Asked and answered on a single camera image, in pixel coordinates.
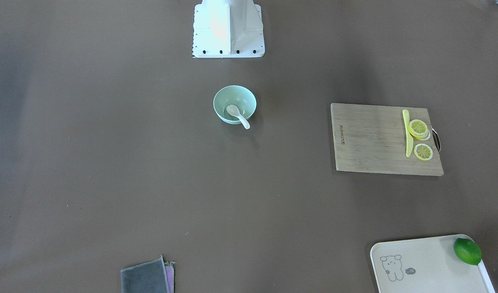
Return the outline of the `cream tray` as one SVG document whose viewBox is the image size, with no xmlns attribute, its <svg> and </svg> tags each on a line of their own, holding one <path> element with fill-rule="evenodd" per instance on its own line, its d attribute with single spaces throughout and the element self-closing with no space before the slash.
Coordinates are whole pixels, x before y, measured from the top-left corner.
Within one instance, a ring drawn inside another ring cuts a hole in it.
<svg viewBox="0 0 498 293">
<path fill-rule="evenodd" d="M 469 265 L 454 252 L 464 234 L 379 242 L 370 258 L 381 293 L 493 293 L 483 262 Z"/>
</svg>

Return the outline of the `stacked lemon slice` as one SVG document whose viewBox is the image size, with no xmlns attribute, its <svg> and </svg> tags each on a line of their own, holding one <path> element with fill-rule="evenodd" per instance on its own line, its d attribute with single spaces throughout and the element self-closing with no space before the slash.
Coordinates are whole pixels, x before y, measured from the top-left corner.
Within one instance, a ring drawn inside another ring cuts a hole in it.
<svg viewBox="0 0 498 293">
<path fill-rule="evenodd" d="M 422 135 L 417 135 L 415 138 L 420 141 L 426 141 L 430 138 L 430 131 L 426 130 Z"/>
<path fill-rule="evenodd" d="M 422 135 L 426 130 L 428 130 L 427 124 L 420 119 L 413 119 L 412 121 L 410 121 L 409 127 L 409 131 L 413 137 Z"/>
<path fill-rule="evenodd" d="M 431 133 L 428 131 L 424 137 L 418 138 L 420 141 L 427 141 L 431 137 Z"/>
</svg>

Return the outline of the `white spoon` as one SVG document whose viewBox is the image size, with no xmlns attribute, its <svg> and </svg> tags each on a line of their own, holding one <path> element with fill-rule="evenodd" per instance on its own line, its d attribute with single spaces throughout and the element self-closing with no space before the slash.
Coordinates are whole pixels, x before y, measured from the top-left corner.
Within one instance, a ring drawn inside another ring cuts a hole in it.
<svg viewBox="0 0 498 293">
<path fill-rule="evenodd" d="M 247 121 L 247 119 L 245 119 L 245 117 L 243 117 L 243 115 L 241 114 L 240 110 L 238 109 L 238 107 L 236 105 L 228 105 L 226 107 L 226 110 L 227 110 L 228 114 L 238 118 L 245 129 L 250 129 L 249 122 Z"/>
</svg>

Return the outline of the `wooden cutting board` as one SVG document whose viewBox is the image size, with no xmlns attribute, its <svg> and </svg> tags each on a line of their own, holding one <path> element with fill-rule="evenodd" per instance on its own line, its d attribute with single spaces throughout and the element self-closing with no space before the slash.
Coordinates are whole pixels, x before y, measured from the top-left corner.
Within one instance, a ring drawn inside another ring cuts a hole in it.
<svg viewBox="0 0 498 293">
<path fill-rule="evenodd" d="M 433 149 L 433 158 L 420 161 L 406 157 L 406 136 L 403 109 L 408 109 L 410 121 L 420 119 L 427 124 L 431 137 L 424 143 Z M 393 107 L 332 103 L 335 166 L 337 171 L 362 173 L 442 176 L 439 140 L 430 123 L 426 108 Z"/>
</svg>

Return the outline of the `grey cloth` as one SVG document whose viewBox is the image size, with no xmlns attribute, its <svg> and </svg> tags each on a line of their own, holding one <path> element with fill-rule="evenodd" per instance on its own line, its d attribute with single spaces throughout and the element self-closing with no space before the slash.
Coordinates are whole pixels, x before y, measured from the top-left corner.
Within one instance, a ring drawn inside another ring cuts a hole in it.
<svg viewBox="0 0 498 293">
<path fill-rule="evenodd" d="M 163 256 L 140 265 L 121 270 L 123 293 L 174 293 L 175 262 L 167 262 Z"/>
</svg>

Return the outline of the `green bowl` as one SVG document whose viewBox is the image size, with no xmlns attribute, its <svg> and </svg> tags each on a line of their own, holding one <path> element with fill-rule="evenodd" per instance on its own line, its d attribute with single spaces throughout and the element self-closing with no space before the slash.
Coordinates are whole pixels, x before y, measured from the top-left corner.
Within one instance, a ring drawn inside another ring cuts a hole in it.
<svg viewBox="0 0 498 293">
<path fill-rule="evenodd" d="M 240 85 L 226 86 L 215 94 L 213 108 L 219 119 L 230 125 L 239 125 L 241 121 L 226 110 L 229 105 L 237 106 L 241 115 L 249 120 L 257 108 L 256 96 L 252 91 Z"/>
</svg>

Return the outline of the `single lemon slice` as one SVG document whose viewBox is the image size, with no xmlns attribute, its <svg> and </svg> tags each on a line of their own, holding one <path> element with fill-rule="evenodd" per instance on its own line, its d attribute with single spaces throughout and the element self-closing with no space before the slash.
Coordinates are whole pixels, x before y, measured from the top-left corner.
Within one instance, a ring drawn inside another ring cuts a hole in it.
<svg viewBox="0 0 498 293">
<path fill-rule="evenodd" d="M 429 161 L 433 158 L 433 149 L 427 144 L 420 143 L 415 145 L 413 154 L 420 161 Z"/>
</svg>

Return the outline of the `middle stacked lemon slice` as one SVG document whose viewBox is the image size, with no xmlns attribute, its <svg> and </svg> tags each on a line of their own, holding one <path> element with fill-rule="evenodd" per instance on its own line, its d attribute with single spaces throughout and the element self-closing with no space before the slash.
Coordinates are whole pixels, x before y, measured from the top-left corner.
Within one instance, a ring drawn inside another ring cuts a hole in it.
<svg viewBox="0 0 498 293">
<path fill-rule="evenodd" d="M 420 141 L 426 141 L 430 138 L 430 131 L 426 130 L 422 135 L 417 135 L 415 138 Z"/>
</svg>

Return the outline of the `yellow plastic knife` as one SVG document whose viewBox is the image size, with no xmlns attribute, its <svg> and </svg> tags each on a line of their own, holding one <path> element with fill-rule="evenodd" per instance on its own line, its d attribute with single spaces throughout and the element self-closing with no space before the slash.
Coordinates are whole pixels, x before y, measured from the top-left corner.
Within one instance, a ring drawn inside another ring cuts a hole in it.
<svg viewBox="0 0 498 293">
<path fill-rule="evenodd" d="M 411 157 L 413 151 L 413 137 L 410 133 L 410 113 L 408 109 L 403 109 L 403 122 L 406 136 L 406 157 Z"/>
</svg>

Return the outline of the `white pedestal column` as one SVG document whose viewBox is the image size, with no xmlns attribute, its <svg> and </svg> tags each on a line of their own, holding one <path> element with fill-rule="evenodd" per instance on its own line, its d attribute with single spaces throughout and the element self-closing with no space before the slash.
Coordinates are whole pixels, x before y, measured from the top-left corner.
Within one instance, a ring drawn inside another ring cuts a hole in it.
<svg viewBox="0 0 498 293">
<path fill-rule="evenodd" d="M 261 6 L 252 0 L 203 0 L 194 7 L 193 58 L 265 54 Z"/>
</svg>

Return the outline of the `green lime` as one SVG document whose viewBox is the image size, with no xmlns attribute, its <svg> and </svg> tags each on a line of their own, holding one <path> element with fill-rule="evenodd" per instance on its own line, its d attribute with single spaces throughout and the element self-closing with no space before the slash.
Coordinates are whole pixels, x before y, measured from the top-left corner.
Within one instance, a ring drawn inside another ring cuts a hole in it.
<svg viewBox="0 0 498 293">
<path fill-rule="evenodd" d="M 471 239 L 457 238 L 453 249 L 456 256 L 468 265 L 478 266 L 482 261 L 482 251 Z"/>
</svg>

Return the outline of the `back stacked lemon slice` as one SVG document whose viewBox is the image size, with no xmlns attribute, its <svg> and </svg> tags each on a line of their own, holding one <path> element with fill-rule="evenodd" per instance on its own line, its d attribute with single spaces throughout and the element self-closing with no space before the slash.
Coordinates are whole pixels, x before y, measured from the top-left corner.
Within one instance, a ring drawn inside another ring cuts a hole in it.
<svg viewBox="0 0 498 293">
<path fill-rule="evenodd" d="M 427 141 L 431 137 L 431 133 L 428 131 L 424 137 L 418 138 L 420 141 Z"/>
</svg>

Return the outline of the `front stacked lemon slice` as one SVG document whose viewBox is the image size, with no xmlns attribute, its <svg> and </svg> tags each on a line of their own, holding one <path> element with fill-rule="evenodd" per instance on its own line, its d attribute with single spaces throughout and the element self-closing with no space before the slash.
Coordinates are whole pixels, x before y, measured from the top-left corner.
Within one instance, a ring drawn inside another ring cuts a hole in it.
<svg viewBox="0 0 498 293">
<path fill-rule="evenodd" d="M 422 135 L 426 130 L 428 130 L 427 124 L 420 119 L 413 119 L 412 121 L 410 121 L 409 127 L 409 131 L 413 137 Z"/>
</svg>

